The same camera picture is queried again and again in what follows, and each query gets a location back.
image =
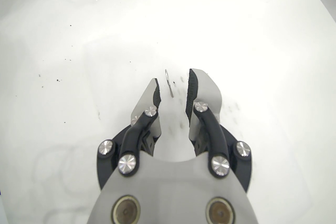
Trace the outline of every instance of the black rubber pad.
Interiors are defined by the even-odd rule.
[[[198,90],[198,80],[195,72],[190,69],[189,70],[189,80],[188,80],[188,93],[187,93],[187,105],[186,105],[186,114],[189,119],[189,124],[191,120],[193,101],[197,97]]]
[[[153,104],[157,107],[157,109],[159,109],[159,105],[161,103],[160,87],[157,79],[155,79],[155,82],[156,82],[156,88],[153,94]]]

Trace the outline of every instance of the screw head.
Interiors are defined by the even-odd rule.
[[[150,106],[148,109],[145,110],[145,114],[148,117],[153,117],[156,114],[156,107]]]
[[[111,140],[105,140],[102,143],[100,143],[98,147],[98,152],[101,155],[106,155],[112,150],[112,147],[113,147],[113,142]]]
[[[251,148],[247,143],[243,141],[238,141],[236,145],[238,153],[242,156],[247,158],[251,154]]]
[[[119,159],[118,169],[121,174],[132,172],[136,166],[136,158],[132,154],[126,154]]]
[[[131,126],[134,126],[134,124],[138,121],[139,116],[134,116],[134,118],[131,120]]]
[[[218,176],[226,176],[230,170],[230,163],[223,156],[214,156],[211,159],[211,167]]]
[[[197,102],[195,103],[195,109],[198,112],[204,112],[208,110],[208,104],[204,103],[204,102]]]

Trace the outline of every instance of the textured grip pad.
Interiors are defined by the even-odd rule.
[[[192,108],[193,108],[193,101],[197,97],[197,90],[198,90],[198,80],[195,72],[190,69],[189,70],[189,80],[188,80],[188,93],[187,93],[187,103],[186,103],[186,114],[189,119],[191,119]]]

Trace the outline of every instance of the brass insert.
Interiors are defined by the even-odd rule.
[[[206,218],[209,224],[233,224],[234,211],[227,200],[216,197],[207,204]]]
[[[139,217],[139,202],[131,195],[121,197],[113,206],[112,221],[114,224],[136,224]]]

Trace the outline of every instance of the white floor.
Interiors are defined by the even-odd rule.
[[[336,23],[320,0],[0,5],[0,189],[10,224],[86,223],[99,195],[96,148],[129,124],[152,77],[162,98],[155,157],[192,158],[190,67],[214,79],[221,123],[252,147],[248,197],[259,223],[333,223]]]

